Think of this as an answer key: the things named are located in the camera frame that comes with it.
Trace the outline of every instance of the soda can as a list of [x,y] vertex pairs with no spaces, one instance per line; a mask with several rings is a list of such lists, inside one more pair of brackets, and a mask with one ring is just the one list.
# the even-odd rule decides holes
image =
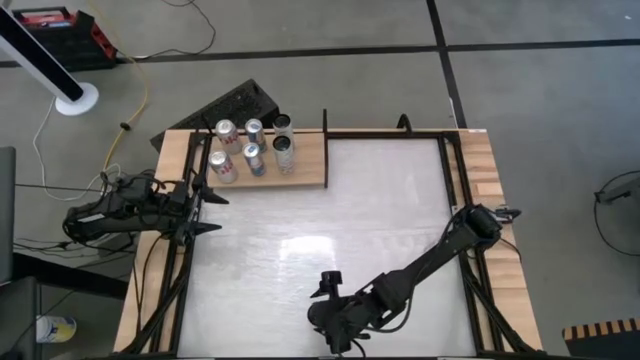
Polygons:
[[273,131],[276,136],[286,136],[291,140],[291,146],[295,146],[293,139],[293,125],[289,115],[280,114],[273,120]]
[[278,170],[282,174],[291,174],[293,172],[293,142],[287,136],[277,136],[273,139],[273,152],[276,154],[276,163]]
[[216,135],[222,143],[222,148],[227,154],[235,155],[242,151],[242,142],[238,135],[238,129],[231,120],[220,120],[216,124]]
[[242,148],[242,154],[244,155],[249,169],[253,176],[262,176],[265,173],[264,161],[262,161],[262,155],[260,154],[260,146],[255,143],[248,143]]
[[258,146],[260,147],[260,152],[267,151],[267,139],[264,137],[262,122],[258,119],[251,119],[247,121],[247,123],[244,125],[244,128],[245,130],[247,130],[247,137],[249,138],[249,142],[258,144]]
[[222,183],[230,184],[238,178],[238,169],[233,165],[229,154],[224,151],[216,151],[209,155],[209,165]]

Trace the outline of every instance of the black keyboard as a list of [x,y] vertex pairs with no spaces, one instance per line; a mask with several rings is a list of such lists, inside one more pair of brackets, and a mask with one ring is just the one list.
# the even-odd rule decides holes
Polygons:
[[[167,130],[206,129],[205,122],[215,129],[218,121],[223,119],[231,120],[239,129],[243,129],[249,119],[259,119],[265,129],[270,129],[278,115],[278,105],[253,79],[249,79]],[[158,152],[163,139],[164,131],[150,140]]]

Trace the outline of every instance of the yellow cable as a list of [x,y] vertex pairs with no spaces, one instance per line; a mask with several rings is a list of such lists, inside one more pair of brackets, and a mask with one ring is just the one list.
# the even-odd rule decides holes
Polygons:
[[[127,55],[124,51],[122,51],[122,48],[120,47],[120,45],[122,45],[122,41],[120,41],[120,37],[118,36],[118,33],[115,31],[115,28],[111,26],[111,23],[109,22],[109,20],[107,20],[107,18],[102,14],[102,11],[100,11],[100,8],[98,8],[98,6],[93,2],[93,0],[87,0],[87,2],[89,4],[89,7],[91,7],[91,9],[95,11],[95,13],[98,15],[98,18],[100,18],[101,24],[105,25],[107,29],[109,29],[109,32],[111,33],[113,38],[116,39],[116,43],[114,45],[118,49],[118,52],[124,55],[127,58],[127,60],[131,61],[131,63],[136,67],[139,73],[140,80],[142,80],[142,83],[144,84],[144,99],[142,100],[142,104],[140,104],[140,107],[138,107],[138,110],[136,110],[136,112],[133,113],[133,115],[131,115],[129,120],[127,120],[127,124],[131,124],[136,118],[138,118],[142,114],[149,100],[149,81],[147,80],[147,75],[144,73],[144,71],[138,64],[138,62],[136,62],[136,60],[133,57]],[[116,138],[113,140],[113,143],[111,144],[111,148],[107,153],[107,157],[104,160],[103,170],[106,170],[107,167],[109,166],[109,163],[111,162],[111,158],[113,157],[113,153],[115,152],[116,147],[118,146],[118,143],[122,138],[122,135],[124,135],[124,132],[125,132],[124,129],[120,129],[118,136],[116,136]]]

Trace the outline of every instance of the can lid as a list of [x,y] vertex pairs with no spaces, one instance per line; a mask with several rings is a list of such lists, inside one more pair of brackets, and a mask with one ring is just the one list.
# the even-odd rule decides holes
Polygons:
[[244,127],[248,132],[258,132],[262,129],[262,122],[258,119],[251,119],[247,121]]
[[247,143],[242,147],[242,153],[246,157],[254,157],[260,153],[260,147],[255,143]]
[[235,125],[231,122],[231,120],[220,120],[216,124],[216,132],[218,134],[228,134],[233,131]]
[[291,147],[291,139],[286,136],[280,135],[273,139],[273,148],[278,151],[285,151]]
[[273,125],[278,128],[287,127],[291,125],[291,118],[289,117],[289,115],[280,114],[278,115],[278,117],[276,117],[275,120],[273,120]]
[[216,151],[209,155],[209,163],[211,165],[222,165],[227,161],[227,153],[224,151]]

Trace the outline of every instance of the red and white can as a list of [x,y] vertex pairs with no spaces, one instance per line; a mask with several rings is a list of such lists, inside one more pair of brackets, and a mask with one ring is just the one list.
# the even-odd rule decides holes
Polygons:
[[222,148],[228,154],[235,155],[242,151],[242,142],[238,129],[231,120],[220,120],[216,124],[216,135],[222,143]]
[[229,154],[224,151],[216,151],[209,155],[209,165],[224,184],[230,184],[238,178],[238,169],[233,165]]

